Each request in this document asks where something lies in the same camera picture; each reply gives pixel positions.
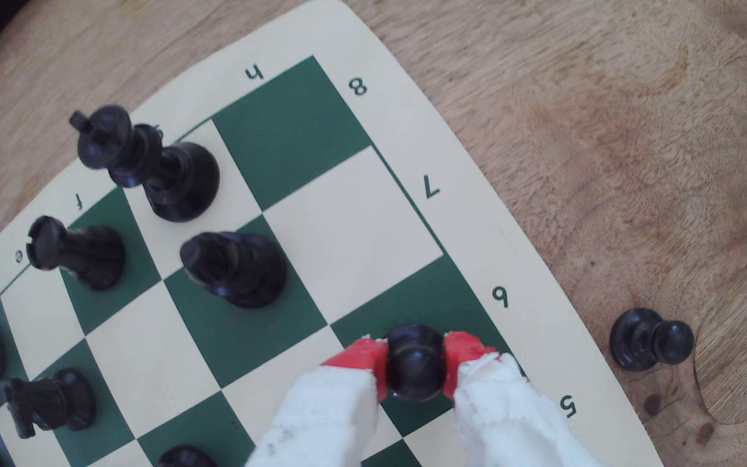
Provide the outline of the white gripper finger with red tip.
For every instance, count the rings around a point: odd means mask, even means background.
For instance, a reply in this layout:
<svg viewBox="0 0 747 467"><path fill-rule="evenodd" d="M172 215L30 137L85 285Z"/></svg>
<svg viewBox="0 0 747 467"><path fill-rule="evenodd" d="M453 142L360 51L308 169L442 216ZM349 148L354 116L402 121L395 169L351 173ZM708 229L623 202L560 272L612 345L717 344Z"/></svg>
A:
<svg viewBox="0 0 747 467"><path fill-rule="evenodd" d="M443 338L451 399L468 466L601 466L517 360L467 332Z"/></svg>
<svg viewBox="0 0 747 467"><path fill-rule="evenodd" d="M359 466L387 395L384 338L363 336L298 377L246 466Z"/></svg>

